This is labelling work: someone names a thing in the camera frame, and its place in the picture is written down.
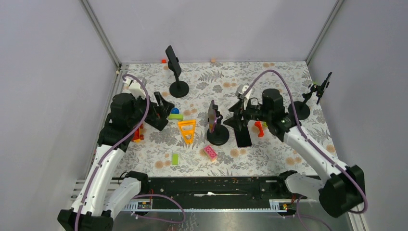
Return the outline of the black phone purple case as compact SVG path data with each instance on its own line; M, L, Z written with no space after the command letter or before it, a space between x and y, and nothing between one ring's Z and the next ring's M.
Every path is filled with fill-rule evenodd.
M239 148L250 147L252 145L248 127L244 122L240 122L240 128L234 129L234 134Z

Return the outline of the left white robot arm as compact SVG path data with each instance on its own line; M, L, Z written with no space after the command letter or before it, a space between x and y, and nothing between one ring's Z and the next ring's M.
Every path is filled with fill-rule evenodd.
M131 93L113 97L110 113L100 131L94 162L70 209L62 209L58 222L66 231L110 231L120 211L134 197L149 193L147 174L130 171L123 182L107 196L114 171L126 153L136 130L147 123L162 131L175 105L154 92L156 102Z

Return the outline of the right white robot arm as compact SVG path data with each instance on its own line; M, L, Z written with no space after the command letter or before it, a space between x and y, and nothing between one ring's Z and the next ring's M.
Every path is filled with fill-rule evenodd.
M269 132L281 142L297 151L314 169L318 179L302 176L294 170L281 174L283 181L276 185L276 192L282 198L293 193L318 201L331 217L337 218L352 212L357 205L366 202L363 170L330 155L296 121L295 113L288 113L283 106L283 97L277 89L262 92L262 103L251 104L251 89L246 85L238 87L235 95L238 102L229 108L233 116L224 124L238 134L238 143L249 140L247 125L250 120L265 122Z

